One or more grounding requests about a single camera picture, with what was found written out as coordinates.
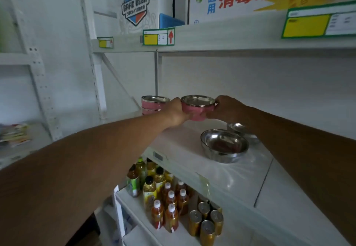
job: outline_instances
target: white bottle cap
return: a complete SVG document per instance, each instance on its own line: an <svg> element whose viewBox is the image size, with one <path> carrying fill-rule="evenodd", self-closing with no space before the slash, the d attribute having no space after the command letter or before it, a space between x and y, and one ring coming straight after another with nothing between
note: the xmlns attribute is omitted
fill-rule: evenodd
<svg viewBox="0 0 356 246"><path fill-rule="evenodd" d="M155 208L159 208L160 206L161 206L161 201L155 200L155 201L154 201L154 207L155 207Z"/></svg>
<svg viewBox="0 0 356 246"><path fill-rule="evenodd" d="M174 192L173 191L169 191L168 192L168 197L169 198L173 198L174 197Z"/></svg>
<svg viewBox="0 0 356 246"><path fill-rule="evenodd" d="M174 212L176 210L176 206L174 204L169 204L168 210L169 210L169 212Z"/></svg>
<svg viewBox="0 0 356 246"><path fill-rule="evenodd" d="M184 189L180 189L179 194L180 194L180 196L185 196L187 193Z"/></svg>

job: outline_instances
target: logo emblem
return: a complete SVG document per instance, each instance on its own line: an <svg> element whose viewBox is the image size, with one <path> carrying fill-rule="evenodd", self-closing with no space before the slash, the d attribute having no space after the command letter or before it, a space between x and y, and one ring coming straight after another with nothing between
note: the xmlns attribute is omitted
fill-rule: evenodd
<svg viewBox="0 0 356 246"><path fill-rule="evenodd" d="M145 18L149 0L123 0L121 5L122 15L134 26Z"/></svg>

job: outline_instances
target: forearm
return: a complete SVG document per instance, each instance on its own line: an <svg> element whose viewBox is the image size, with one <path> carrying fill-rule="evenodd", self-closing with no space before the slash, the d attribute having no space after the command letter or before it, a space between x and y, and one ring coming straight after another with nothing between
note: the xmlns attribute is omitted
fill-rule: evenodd
<svg viewBox="0 0 356 246"><path fill-rule="evenodd" d="M0 205L6 210L0 229L8 230L4 244L65 245L169 126L164 113L101 125L1 171Z"/></svg>
<svg viewBox="0 0 356 246"><path fill-rule="evenodd" d="M316 206L356 245L356 141L246 107L243 121Z"/></svg>

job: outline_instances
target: barcode sticker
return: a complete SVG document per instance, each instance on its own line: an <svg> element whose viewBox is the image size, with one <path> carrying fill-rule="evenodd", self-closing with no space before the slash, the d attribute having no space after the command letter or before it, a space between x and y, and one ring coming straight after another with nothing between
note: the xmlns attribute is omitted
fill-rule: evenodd
<svg viewBox="0 0 356 246"><path fill-rule="evenodd" d="M154 152L154 157L157 158L160 161L163 160L163 157L161 155L159 155L157 152Z"/></svg>

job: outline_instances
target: pink bowl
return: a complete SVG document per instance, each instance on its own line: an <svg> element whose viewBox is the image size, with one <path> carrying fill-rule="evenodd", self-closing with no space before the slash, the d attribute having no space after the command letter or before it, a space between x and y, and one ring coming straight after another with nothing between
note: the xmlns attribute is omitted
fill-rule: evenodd
<svg viewBox="0 0 356 246"><path fill-rule="evenodd" d="M145 109L161 109L170 99L161 96L142 96L141 105Z"/></svg>
<svg viewBox="0 0 356 246"><path fill-rule="evenodd" d="M215 100L211 97L202 95L187 95L180 99L182 102L182 110L185 113L194 113L191 120L203 121L205 118L200 114L208 111L213 111L215 108Z"/></svg>
<svg viewBox="0 0 356 246"><path fill-rule="evenodd" d="M142 108L142 114L143 115L149 115L149 114L154 114L156 112L159 112L161 109L145 109Z"/></svg>

